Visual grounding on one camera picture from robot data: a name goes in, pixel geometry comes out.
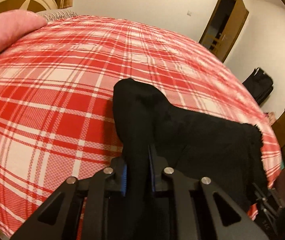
bedspread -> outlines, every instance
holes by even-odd
[[[269,185],[280,148],[249,92],[199,43],[122,19],[77,16],[32,32],[0,54],[0,229],[7,235],[69,176],[119,156],[113,86],[149,83],[179,107],[257,124]]]

open door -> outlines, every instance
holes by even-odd
[[[221,62],[224,62],[227,58],[242,27],[244,26],[247,15],[248,11],[244,6],[243,0],[237,0],[226,26],[223,29],[219,40],[217,40],[217,45],[212,50],[212,53],[221,60]]]

triangular cutout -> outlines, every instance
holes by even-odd
[[[56,199],[54,199],[52,203],[40,214],[38,221],[53,226],[56,223],[64,198],[65,193],[60,193]]]
[[[217,193],[213,194],[216,202],[222,224],[227,227],[234,223],[240,222],[241,217],[233,208]]]

black fabric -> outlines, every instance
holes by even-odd
[[[186,176],[208,176],[244,211],[254,202],[251,182],[267,193],[257,127],[173,106],[155,87],[124,79],[114,86],[113,114],[128,165],[124,227],[132,239],[145,208],[148,145]]]
[[[252,97],[260,105],[272,92],[273,81],[261,68],[256,68],[243,82]]]

pillow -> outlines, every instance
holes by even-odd
[[[37,12],[37,14],[44,17],[47,20],[47,22],[78,16],[78,14],[76,14],[74,11],[70,9],[47,10],[47,11]]]
[[[47,25],[46,20],[36,13],[11,10],[0,13],[0,52],[27,33]]]

